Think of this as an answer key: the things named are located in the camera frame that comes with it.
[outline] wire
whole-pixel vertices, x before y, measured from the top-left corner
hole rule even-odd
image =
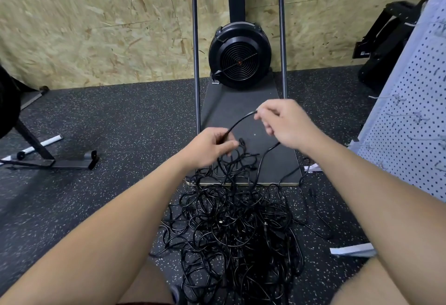
[[[255,113],[245,115],[227,133]],[[215,304],[217,295],[223,294],[223,303],[234,303],[235,299],[247,304],[288,303],[293,280],[305,265],[293,229],[295,224],[309,228],[321,238],[332,237],[332,229],[318,213],[312,189],[309,194],[316,215],[329,229],[328,234],[308,225],[309,207],[302,191],[308,171],[302,172],[300,162],[277,183],[258,184],[265,156],[279,145],[276,143],[260,156],[249,153],[243,139],[239,139],[236,156],[220,157],[216,164],[187,177],[186,191],[178,191],[178,202],[169,205],[168,217],[160,225],[164,248],[151,256],[180,253],[181,287],[189,302]],[[293,216],[281,186],[284,179],[298,170],[302,176],[299,180],[304,202],[302,219]],[[204,178],[215,183],[201,185]],[[238,185],[238,179],[245,179],[248,185]]]

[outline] pegboard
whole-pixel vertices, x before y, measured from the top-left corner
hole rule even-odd
[[[351,150],[446,201],[446,0],[429,0]]]

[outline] wooden wall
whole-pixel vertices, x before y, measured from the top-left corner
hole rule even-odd
[[[363,62],[351,59],[354,43],[391,1],[285,0],[288,69]],[[246,0],[246,8],[280,70],[277,0]],[[198,0],[201,76],[215,29],[228,22],[228,0]],[[1,0],[0,61],[33,87],[191,78],[191,0]]]

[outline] speckled rubber flooring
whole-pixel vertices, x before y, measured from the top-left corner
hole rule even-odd
[[[358,135],[374,104],[367,99],[372,92],[356,78],[358,69],[289,72],[289,97],[340,143]],[[202,99],[206,87],[207,80],[203,80]],[[0,167],[0,295],[76,225],[193,138],[193,80],[50,91],[20,117],[39,139],[63,135],[62,141],[48,147],[54,155],[76,158],[96,149],[101,160],[91,172]],[[0,156],[25,147],[28,145],[21,137],[10,132],[0,140]],[[318,209],[335,237],[326,241],[309,229],[298,228],[305,269],[295,281],[290,300],[295,304],[327,304],[365,262],[331,256],[329,247],[360,244],[367,239],[323,173],[309,176],[304,193],[309,187],[316,191]],[[293,198],[297,189],[287,191],[298,215],[302,202]],[[313,212],[310,219],[315,228],[323,229]],[[157,265],[170,283],[181,281],[178,255],[159,259]]]

